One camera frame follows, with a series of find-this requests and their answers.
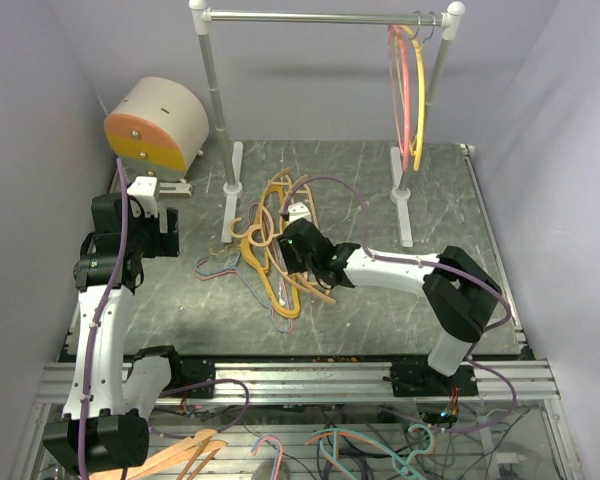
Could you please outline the beige plastic hanger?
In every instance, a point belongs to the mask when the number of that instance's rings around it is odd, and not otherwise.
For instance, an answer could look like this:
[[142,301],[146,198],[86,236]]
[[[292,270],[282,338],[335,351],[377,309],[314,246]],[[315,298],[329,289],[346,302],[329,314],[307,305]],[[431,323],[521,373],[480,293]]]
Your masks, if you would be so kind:
[[[268,181],[268,183],[269,183],[272,180],[281,180],[285,183],[285,186],[288,188],[287,192],[283,196],[283,200],[281,202],[279,202],[280,207],[284,206],[284,202],[286,200],[294,200],[298,195],[304,195],[306,197],[306,201],[308,202],[307,206],[311,210],[312,218],[313,218],[313,220],[315,220],[316,219],[316,210],[315,210],[315,204],[314,204],[311,189],[308,186],[304,186],[296,193],[291,192],[293,187],[298,186],[300,181],[306,180],[308,178],[308,176],[303,175],[296,182],[293,182],[292,178],[290,176],[290,172],[291,172],[291,168],[287,167],[287,168],[279,171],[278,173],[276,173]],[[278,214],[277,219],[274,219],[274,220],[276,221],[276,227],[277,227],[277,236],[276,236],[276,240],[277,240],[278,237],[282,234],[283,228],[286,227],[289,223],[287,223],[283,220],[281,214]],[[309,275],[307,273],[294,273],[294,274],[289,274],[289,276],[292,277],[297,282],[297,284],[300,288],[300,292],[305,292],[305,293],[314,295],[314,296],[318,297],[320,300],[322,300],[328,304],[336,303],[336,300],[334,298],[330,297],[331,288],[327,287],[325,290],[322,290],[322,288],[317,289],[316,286],[318,285],[318,283],[315,280],[310,280]]]
[[[300,183],[299,183],[299,185],[298,185],[298,186],[295,186],[295,187],[293,187],[293,188],[292,188],[291,192],[292,192],[292,193],[296,193],[296,192],[298,192],[298,191],[299,191],[299,190],[300,190],[302,187],[304,187],[304,186],[300,185]],[[296,202],[304,202],[306,205],[308,204],[308,202],[306,201],[306,197],[305,197],[304,195],[298,195],[298,196],[297,196],[297,197],[296,197],[294,200],[286,200],[286,201],[284,202],[284,206],[283,206],[283,207],[280,207],[279,201],[278,201],[278,200],[274,200],[274,199],[271,199],[271,200],[269,201],[269,203],[267,204],[267,206],[268,206],[269,210],[271,211],[271,213],[273,214],[273,216],[274,216],[274,219],[277,219],[277,216],[278,216],[278,214],[281,214],[281,216],[282,216],[282,214],[284,214],[284,213],[286,213],[286,212],[287,212],[287,210],[288,210],[289,206],[290,206],[291,204],[293,204],[293,203],[296,203]],[[317,219],[317,212],[316,212],[316,219],[315,219],[315,220],[313,220],[313,222],[312,222],[312,223],[313,223],[314,225],[318,225],[318,224],[319,224],[319,222],[318,222],[318,219]],[[282,263],[282,266],[283,266],[283,267],[285,268],[285,270],[286,270],[286,267],[285,267],[285,265],[284,265],[284,261],[283,261],[283,259],[282,259],[282,253],[281,253],[281,251],[280,251],[280,248],[279,248],[279,247],[278,247],[278,249],[279,249],[279,252],[280,252],[280,254],[281,254],[281,263]],[[326,287],[326,288],[324,288],[324,287],[321,287],[321,286],[317,285],[317,286],[316,286],[316,288],[317,288],[317,289],[319,289],[319,288],[322,288],[322,290],[325,290],[327,287]]]

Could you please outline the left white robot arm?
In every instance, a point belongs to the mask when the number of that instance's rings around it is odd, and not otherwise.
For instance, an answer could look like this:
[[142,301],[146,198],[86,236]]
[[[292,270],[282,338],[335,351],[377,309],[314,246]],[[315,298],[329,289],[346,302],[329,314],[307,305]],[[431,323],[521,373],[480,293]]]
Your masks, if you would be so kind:
[[93,230],[73,271],[80,320],[74,376],[61,419],[43,433],[44,447],[81,479],[142,465],[156,400],[176,395],[184,383],[171,345],[141,349],[123,369],[142,261],[178,256],[177,210],[167,209],[162,227],[156,194],[129,188],[93,198],[91,215]]

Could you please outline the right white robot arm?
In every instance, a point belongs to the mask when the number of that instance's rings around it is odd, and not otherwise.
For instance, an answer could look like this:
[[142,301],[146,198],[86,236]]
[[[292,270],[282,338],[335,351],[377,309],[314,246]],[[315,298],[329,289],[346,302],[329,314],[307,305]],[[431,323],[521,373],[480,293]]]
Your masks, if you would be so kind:
[[499,285],[463,249],[408,255],[369,249],[357,243],[332,243],[306,219],[290,223],[278,237],[291,273],[309,273],[322,287],[375,287],[427,299],[442,333],[420,373],[430,394],[445,394],[456,372],[503,300]]

